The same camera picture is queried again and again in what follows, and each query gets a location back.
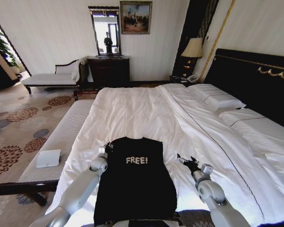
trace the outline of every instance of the nightstand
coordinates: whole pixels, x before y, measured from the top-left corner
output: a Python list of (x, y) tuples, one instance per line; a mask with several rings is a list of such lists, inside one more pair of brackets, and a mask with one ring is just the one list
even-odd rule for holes
[(187, 80), (185, 82), (181, 82), (181, 81), (184, 81), (184, 80), (179, 78), (179, 77), (174, 77), (174, 76), (169, 76), (169, 81), (171, 83), (175, 83), (175, 84), (183, 84), (185, 87), (189, 87), (190, 85), (197, 84), (197, 82), (191, 83)]

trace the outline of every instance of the bed bench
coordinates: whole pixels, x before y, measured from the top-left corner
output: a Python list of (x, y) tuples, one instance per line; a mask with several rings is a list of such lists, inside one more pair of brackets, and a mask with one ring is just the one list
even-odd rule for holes
[(59, 122), (46, 143), (40, 149), (61, 149), (62, 157), (58, 166), (36, 168), (38, 154), (34, 157), (16, 183), (0, 183), (0, 195), (24, 194), (40, 206), (46, 199), (39, 192), (55, 192), (72, 145), (87, 118), (93, 100), (76, 101)]

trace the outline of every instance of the white pillow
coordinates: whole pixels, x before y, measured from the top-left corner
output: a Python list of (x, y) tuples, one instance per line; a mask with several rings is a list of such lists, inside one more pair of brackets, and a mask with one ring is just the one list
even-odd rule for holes
[(248, 141), (254, 156), (265, 155), (284, 183), (284, 127), (250, 109), (224, 112), (219, 117)]
[(83, 65), (86, 64), (87, 63), (87, 59), (88, 59), (87, 57), (83, 57), (83, 58), (77, 60), (74, 63), (74, 70), (71, 73), (71, 79), (76, 81), (76, 83), (80, 79), (80, 64), (83, 64)]
[(188, 89), (205, 102), (213, 112), (218, 109), (236, 109), (246, 106), (240, 100), (211, 84), (196, 84), (189, 86)]
[(76, 63), (77, 61), (74, 61), (70, 65), (61, 65), (61, 66), (57, 65), (55, 74), (72, 74), (72, 72), (75, 70), (75, 67), (78, 65)]

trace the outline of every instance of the white duvet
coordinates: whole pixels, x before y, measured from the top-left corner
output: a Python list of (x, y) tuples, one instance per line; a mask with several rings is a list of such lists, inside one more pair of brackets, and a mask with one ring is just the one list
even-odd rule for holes
[[(284, 185), (277, 177), (272, 180), (240, 135), (194, 99), (189, 88), (177, 84), (101, 90), (74, 142), (47, 213), (58, 206), (65, 189), (89, 167), (98, 147), (124, 136), (163, 142), (164, 163), (177, 190), (177, 211), (207, 210), (188, 168), (177, 161), (179, 153), (211, 164), (212, 179), (252, 226), (284, 220)], [(93, 223), (97, 191), (66, 226)]]

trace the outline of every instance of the telephone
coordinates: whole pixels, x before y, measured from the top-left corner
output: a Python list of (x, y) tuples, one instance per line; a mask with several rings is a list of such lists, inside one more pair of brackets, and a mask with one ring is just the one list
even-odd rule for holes
[(186, 79), (186, 80), (187, 80), (187, 81), (189, 81), (190, 83), (194, 83), (194, 82), (197, 82), (198, 77), (197, 77), (197, 75), (196, 75), (196, 74), (193, 74), (193, 75), (191, 75), (191, 76), (187, 77), (187, 79)]

